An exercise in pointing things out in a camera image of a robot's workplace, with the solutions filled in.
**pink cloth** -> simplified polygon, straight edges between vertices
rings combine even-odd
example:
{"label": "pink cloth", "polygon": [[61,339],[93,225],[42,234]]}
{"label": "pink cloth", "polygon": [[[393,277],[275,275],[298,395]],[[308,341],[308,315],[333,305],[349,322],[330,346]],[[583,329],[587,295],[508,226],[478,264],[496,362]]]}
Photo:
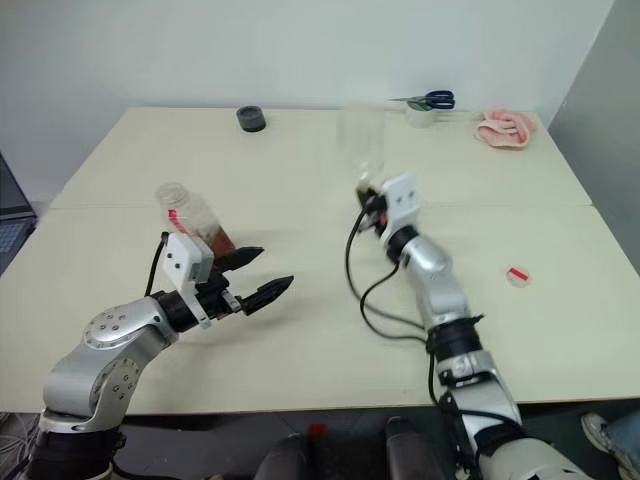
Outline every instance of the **pink cloth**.
{"label": "pink cloth", "polygon": [[484,118],[476,127],[476,138],[492,147],[524,148],[538,128],[524,113],[509,110],[490,110]]}

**scissors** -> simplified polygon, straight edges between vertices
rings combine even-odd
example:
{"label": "scissors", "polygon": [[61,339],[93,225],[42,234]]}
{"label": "scissors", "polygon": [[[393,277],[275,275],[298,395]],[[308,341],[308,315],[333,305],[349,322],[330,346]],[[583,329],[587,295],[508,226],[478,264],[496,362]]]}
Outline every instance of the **scissors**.
{"label": "scissors", "polygon": [[452,110],[456,105],[451,90],[433,90],[418,97],[392,98],[392,102],[417,103],[420,106],[437,108],[438,110]]}

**black tape roll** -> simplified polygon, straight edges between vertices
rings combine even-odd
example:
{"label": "black tape roll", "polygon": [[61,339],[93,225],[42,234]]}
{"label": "black tape roll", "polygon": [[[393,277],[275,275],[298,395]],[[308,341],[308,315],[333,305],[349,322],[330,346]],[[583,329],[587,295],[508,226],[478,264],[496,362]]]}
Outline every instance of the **black tape roll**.
{"label": "black tape roll", "polygon": [[239,108],[236,112],[238,122],[245,132],[259,132],[267,126],[262,109],[254,105]]}

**bottle with red label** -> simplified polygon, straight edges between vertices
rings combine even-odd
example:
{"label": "bottle with red label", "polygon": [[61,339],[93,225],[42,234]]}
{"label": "bottle with red label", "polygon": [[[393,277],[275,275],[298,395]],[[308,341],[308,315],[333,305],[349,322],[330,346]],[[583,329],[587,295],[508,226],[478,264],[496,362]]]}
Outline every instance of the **bottle with red label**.
{"label": "bottle with red label", "polygon": [[189,192],[181,183],[169,182],[156,190],[156,198],[172,230],[202,238],[216,257],[235,250],[220,221],[200,195]]}

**white table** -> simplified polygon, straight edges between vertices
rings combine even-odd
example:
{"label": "white table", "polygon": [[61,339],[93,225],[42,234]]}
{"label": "white table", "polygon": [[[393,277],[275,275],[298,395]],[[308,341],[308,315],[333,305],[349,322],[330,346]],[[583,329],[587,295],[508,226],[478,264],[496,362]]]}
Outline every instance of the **white table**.
{"label": "white table", "polygon": [[[147,368],[131,413],[428,403],[423,348],[374,336],[346,288],[357,206],[334,159],[335,113],[268,120],[249,135],[227,109],[123,118],[0,278],[0,411],[39,410],[47,372],[84,325],[142,295],[163,228],[153,190],[166,180],[200,191],[239,245],[266,247],[229,275],[234,293],[296,279],[252,317],[187,332]],[[509,152],[474,140],[468,121],[416,131],[390,114],[387,125],[386,173],[418,173],[421,230],[452,254],[473,311],[486,314],[482,341],[516,400],[639,396],[628,379],[640,361],[640,279],[547,133]],[[530,272],[528,287],[506,281],[514,264]],[[358,240],[353,265],[361,286],[390,268],[373,235]],[[162,274],[156,286],[169,288]],[[417,318],[401,276],[376,299]]]}

